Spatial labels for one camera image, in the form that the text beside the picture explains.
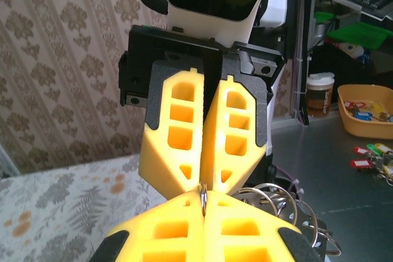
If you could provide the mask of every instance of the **patterned wallpaper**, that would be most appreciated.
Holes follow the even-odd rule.
[[[165,19],[140,0],[0,0],[0,144],[22,173],[139,152],[144,111],[117,87],[132,24]]]

